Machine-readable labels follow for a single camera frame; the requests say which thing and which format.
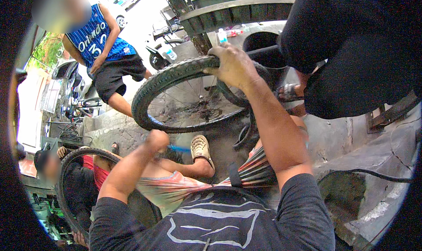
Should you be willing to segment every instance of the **hand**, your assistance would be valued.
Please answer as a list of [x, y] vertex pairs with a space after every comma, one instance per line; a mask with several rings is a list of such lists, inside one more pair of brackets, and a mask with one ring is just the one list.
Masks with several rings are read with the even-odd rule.
[[65, 147], [60, 147], [59, 149], [57, 149], [57, 155], [59, 156], [59, 158], [64, 158], [66, 152], [67, 149]]
[[211, 48], [208, 54], [220, 58], [220, 67], [205, 69], [204, 72], [213, 74], [229, 86], [235, 86], [244, 91], [252, 82], [260, 79], [249, 56], [230, 43]]
[[81, 232], [72, 232], [73, 235], [73, 241], [78, 244], [78, 245], [82, 245], [85, 247], [88, 247], [88, 245], [85, 243], [85, 237]]
[[94, 74], [101, 67], [106, 58], [107, 56], [104, 56], [103, 54], [99, 55], [94, 61], [94, 64], [92, 64], [91, 71], [89, 73]]
[[151, 130], [146, 138], [146, 145], [149, 146], [154, 152], [158, 152], [167, 148], [170, 144], [168, 134], [160, 130]]

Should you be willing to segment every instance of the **blue basketball jersey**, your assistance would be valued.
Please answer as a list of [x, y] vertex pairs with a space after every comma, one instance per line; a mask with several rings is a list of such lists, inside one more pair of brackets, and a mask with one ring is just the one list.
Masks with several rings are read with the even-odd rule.
[[[92, 67], [95, 59], [103, 52], [110, 34], [110, 29], [98, 4], [94, 4], [91, 8], [92, 15], [88, 23], [81, 29], [66, 34], [81, 53], [88, 68]], [[105, 60], [118, 60], [124, 55], [132, 54], [136, 54], [134, 47], [118, 37]]]

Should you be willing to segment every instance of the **green foliage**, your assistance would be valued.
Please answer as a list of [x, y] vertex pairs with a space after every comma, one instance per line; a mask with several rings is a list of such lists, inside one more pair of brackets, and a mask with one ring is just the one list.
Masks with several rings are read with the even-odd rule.
[[58, 60], [57, 53], [62, 47], [61, 35], [47, 32], [45, 37], [32, 52], [32, 56], [28, 61], [28, 67], [46, 69], [46, 66], [40, 63], [42, 62], [51, 69], [55, 68]]

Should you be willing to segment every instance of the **foot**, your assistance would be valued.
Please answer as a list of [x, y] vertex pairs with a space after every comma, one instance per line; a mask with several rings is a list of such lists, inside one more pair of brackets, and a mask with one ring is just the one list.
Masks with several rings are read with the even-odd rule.
[[118, 143], [116, 143], [116, 142], [114, 142], [114, 143], [111, 145], [110, 152], [111, 152], [111, 153], [113, 153], [113, 154], [115, 154], [115, 155], [119, 155], [119, 144], [118, 144]]
[[215, 169], [213, 169], [205, 158], [196, 158], [193, 164], [195, 167], [196, 176], [211, 178], [215, 174]]
[[286, 109], [289, 115], [294, 115], [297, 117], [303, 117], [306, 115], [305, 105], [300, 104], [298, 106], [293, 107], [292, 109]]
[[281, 102], [303, 100], [305, 89], [302, 84], [286, 84], [278, 89], [278, 100]]
[[[192, 154], [192, 159], [194, 161], [194, 165], [198, 162], [199, 166], [203, 166], [200, 169], [204, 170], [205, 173], [207, 173], [208, 175], [211, 174], [211, 176], [209, 177], [212, 177], [215, 173], [215, 167], [210, 156], [207, 138], [205, 138], [203, 135], [195, 136], [190, 144], [190, 150]], [[208, 167], [204, 166], [204, 162], [207, 162], [208, 166], [211, 167], [211, 169], [213, 170], [212, 172], [209, 170]]]

